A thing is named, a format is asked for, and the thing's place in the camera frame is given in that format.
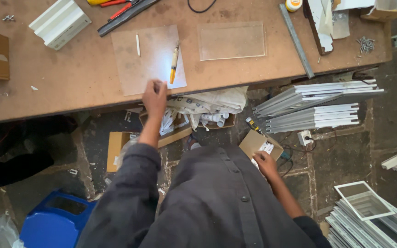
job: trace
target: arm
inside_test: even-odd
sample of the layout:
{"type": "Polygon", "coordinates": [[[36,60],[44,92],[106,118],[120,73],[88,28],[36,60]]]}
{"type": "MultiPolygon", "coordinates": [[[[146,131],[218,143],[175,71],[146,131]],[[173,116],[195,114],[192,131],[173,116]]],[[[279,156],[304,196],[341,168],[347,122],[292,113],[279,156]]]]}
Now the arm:
{"type": "Polygon", "coordinates": [[[293,219],[306,214],[295,200],[293,195],[290,193],[283,179],[277,171],[277,162],[274,161],[271,156],[265,151],[258,151],[252,156],[258,164],[258,168],[261,173],[267,179],[268,183],[272,187],[273,194],[276,196],[278,201],[283,205],[284,210],[293,219]]]}
{"type": "Polygon", "coordinates": [[[139,142],[129,148],[122,167],[91,213],[78,248],[138,247],[154,222],[161,166],[157,143],[166,106],[166,83],[148,82],[143,103],[148,121],[139,142]]]}
{"type": "Polygon", "coordinates": [[[283,179],[277,171],[277,162],[265,151],[258,151],[252,155],[258,168],[272,187],[273,194],[283,205],[284,210],[293,221],[309,236],[318,248],[331,248],[321,229],[310,217],[306,216],[300,204],[290,193],[283,179]]]}

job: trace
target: shirt sleeve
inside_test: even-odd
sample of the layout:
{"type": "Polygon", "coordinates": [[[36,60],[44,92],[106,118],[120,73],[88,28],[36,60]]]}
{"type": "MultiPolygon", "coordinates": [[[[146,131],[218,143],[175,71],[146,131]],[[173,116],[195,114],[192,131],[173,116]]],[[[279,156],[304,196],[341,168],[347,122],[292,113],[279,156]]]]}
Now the shirt sleeve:
{"type": "Polygon", "coordinates": [[[161,159],[146,144],[131,146],[80,236],[77,248],[138,247],[154,222],[161,159]]]}
{"type": "Polygon", "coordinates": [[[294,218],[293,221],[309,236],[317,248],[332,248],[329,241],[323,236],[321,229],[312,218],[300,216],[294,218]]]}

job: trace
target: wooden workbench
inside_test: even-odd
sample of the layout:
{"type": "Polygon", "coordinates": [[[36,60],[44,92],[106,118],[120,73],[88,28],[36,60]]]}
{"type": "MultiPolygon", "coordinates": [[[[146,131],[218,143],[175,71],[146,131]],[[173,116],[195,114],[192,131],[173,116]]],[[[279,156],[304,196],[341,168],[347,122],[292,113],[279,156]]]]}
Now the wooden workbench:
{"type": "MultiPolygon", "coordinates": [[[[141,98],[124,97],[117,73],[111,36],[101,38],[97,29],[120,6],[91,7],[76,0],[93,21],[61,50],[46,47],[28,25],[54,0],[0,0],[0,34],[10,38],[10,81],[0,81],[0,121],[72,110],[115,105],[141,98]],[[16,22],[4,22],[14,14],[16,22]]],[[[196,9],[211,0],[191,0],[196,9]]],[[[116,31],[177,24],[187,87],[169,94],[233,87],[304,75],[304,69],[279,12],[279,0],[217,0],[203,14],[193,13],[186,0],[161,0],[123,24],[116,31]],[[263,21],[267,56],[200,61],[197,24],[263,21]]],[[[315,73],[372,65],[391,60],[389,25],[350,17],[351,35],[334,41],[334,52],[320,57],[309,21],[300,9],[291,14],[293,25],[315,73]],[[375,39],[375,50],[357,58],[363,35],[375,39]]]]}

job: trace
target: right hand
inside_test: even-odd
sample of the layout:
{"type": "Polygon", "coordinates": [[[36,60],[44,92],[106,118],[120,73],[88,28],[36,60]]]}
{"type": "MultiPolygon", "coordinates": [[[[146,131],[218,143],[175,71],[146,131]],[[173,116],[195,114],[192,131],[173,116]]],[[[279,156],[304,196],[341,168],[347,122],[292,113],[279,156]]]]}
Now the right hand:
{"type": "Polygon", "coordinates": [[[142,102],[148,113],[148,118],[156,118],[162,121],[166,109],[166,92],[168,83],[159,79],[151,79],[146,84],[145,93],[143,93],[142,102]]]}
{"type": "Polygon", "coordinates": [[[252,158],[257,162],[258,168],[265,177],[279,176],[277,162],[265,151],[256,151],[252,158]]]}

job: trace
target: blue plastic stool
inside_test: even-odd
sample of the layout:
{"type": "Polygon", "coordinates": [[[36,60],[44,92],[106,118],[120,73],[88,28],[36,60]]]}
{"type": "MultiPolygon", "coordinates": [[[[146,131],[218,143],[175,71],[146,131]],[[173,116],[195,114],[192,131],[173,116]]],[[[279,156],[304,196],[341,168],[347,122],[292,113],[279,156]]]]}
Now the blue plastic stool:
{"type": "Polygon", "coordinates": [[[74,248],[95,205],[55,190],[27,215],[19,238],[28,248],[74,248]]]}

